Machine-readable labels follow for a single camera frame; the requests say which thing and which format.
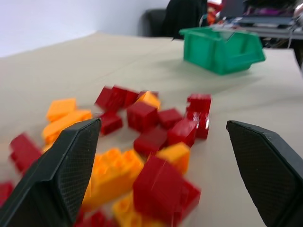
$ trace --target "beige tabletop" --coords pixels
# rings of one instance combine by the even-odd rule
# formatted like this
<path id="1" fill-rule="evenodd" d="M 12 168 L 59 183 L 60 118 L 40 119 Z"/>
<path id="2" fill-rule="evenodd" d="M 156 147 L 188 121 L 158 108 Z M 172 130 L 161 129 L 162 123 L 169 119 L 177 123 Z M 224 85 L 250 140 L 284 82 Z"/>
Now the beige tabletop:
<path id="1" fill-rule="evenodd" d="M 192 147 L 186 175 L 202 188 L 202 197 L 184 226 L 264 227 L 225 126 L 238 120 L 270 129 L 303 155 L 303 79 L 293 51 L 265 52 L 265 62 L 227 76 L 183 62 L 181 41 L 103 34 L 0 59 L 0 181 L 19 179 L 7 161 L 12 138 L 26 131 L 43 145 L 40 133 L 52 100 L 75 97 L 80 107 L 91 108 L 103 86 L 118 84 L 157 90 L 163 109 L 176 107 L 184 113 L 188 95 L 211 93 L 209 136 Z M 126 150 L 137 136 L 125 126 L 102 137 L 97 152 Z"/>

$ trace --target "orange lego brick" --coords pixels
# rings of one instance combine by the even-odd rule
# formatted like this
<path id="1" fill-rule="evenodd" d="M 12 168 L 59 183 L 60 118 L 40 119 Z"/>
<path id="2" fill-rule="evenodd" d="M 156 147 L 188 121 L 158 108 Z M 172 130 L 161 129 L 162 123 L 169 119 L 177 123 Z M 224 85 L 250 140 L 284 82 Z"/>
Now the orange lego brick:
<path id="1" fill-rule="evenodd" d="M 70 112 L 75 111 L 76 108 L 77 105 L 75 98 L 55 100 L 51 103 L 47 111 L 46 118 L 50 122 L 54 122 L 59 118 L 68 115 Z"/>
<path id="2" fill-rule="evenodd" d="M 165 227 L 161 221 L 144 216 L 134 209 L 133 193 L 117 201 L 112 212 L 121 227 Z"/>
<path id="3" fill-rule="evenodd" d="M 91 174 L 90 196 L 86 192 L 82 207 L 92 211 L 102 204 L 131 191 L 143 168 L 143 161 L 134 150 L 125 153 L 113 148 L 97 154 Z"/>
<path id="4" fill-rule="evenodd" d="M 156 156 L 169 161 L 182 174 L 188 170 L 190 148 L 183 142 L 159 151 Z"/>
<path id="5" fill-rule="evenodd" d="M 58 138 L 62 130 L 77 122 L 89 120 L 91 118 L 92 115 L 90 110 L 75 110 L 59 120 L 47 125 L 42 131 L 42 137 L 46 144 L 53 143 Z"/>
<path id="6" fill-rule="evenodd" d="M 158 110 L 160 109 L 161 102 L 160 100 L 150 91 L 147 91 L 142 95 L 137 102 L 145 102 L 148 105 L 156 107 Z"/>
<path id="7" fill-rule="evenodd" d="M 45 145 L 45 147 L 42 149 L 42 153 L 47 152 L 52 147 L 52 145 L 53 145 L 53 143 Z"/>

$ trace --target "green plastic bin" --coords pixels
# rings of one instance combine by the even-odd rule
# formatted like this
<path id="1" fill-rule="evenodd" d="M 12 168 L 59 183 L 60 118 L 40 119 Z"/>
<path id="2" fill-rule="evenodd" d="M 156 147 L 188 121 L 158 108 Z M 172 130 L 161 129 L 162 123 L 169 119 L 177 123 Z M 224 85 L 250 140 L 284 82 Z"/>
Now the green plastic bin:
<path id="1" fill-rule="evenodd" d="M 184 60 L 217 74 L 247 70 L 266 59 L 259 37 L 252 33 L 199 27 L 182 29 L 180 34 Z"/>

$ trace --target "dark clothing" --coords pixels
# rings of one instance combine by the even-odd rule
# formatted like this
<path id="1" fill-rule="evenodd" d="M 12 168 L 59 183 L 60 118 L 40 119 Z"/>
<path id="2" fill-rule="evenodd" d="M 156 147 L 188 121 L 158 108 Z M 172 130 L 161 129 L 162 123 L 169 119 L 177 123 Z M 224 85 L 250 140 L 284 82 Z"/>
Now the dark clothing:
<path id="1" fill-rule="evenodd" d="M 199 27 L 202 15 L 207 15 L 207 0 L 170 0 L 162 31 L 167 37 L 183 39 L 179 31 L 183 28 Z M 202 26 L 207 26 L 207 19 Z"/>

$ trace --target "table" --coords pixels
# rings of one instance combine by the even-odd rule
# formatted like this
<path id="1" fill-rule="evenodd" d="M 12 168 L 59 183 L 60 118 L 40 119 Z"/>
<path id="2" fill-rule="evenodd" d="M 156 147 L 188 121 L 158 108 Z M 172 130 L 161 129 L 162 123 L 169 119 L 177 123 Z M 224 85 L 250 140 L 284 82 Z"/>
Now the table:
<path id="1" fill-rule="evenodd" d="M 92 107 L 104 85 L 118 84 L 157 90 L 163 109 L 175 106 L 183 113 L 189 94 L 212 93 L 209 137 L 192 147 L 187 174 L 202 188 L 202 197 L 184 226 L 264 227 L 239 174 L 225 126 L 238 120 L 273 130 L 303 155 L 303 79 L 294 54 L 265 52 L 265 62 L 226 76 L 183 62 L 182 41 L 163 38 L 94 34 L 2 58 L 0 181 L 19 179 L 7 163 L 14 136 L 27 131 L 42 145 L 40 133 L 54 99 L 75 97 L 80 107 Z M 137 136 L 125 126 L 102 137 L 97 152 L 126 150 Z"/>

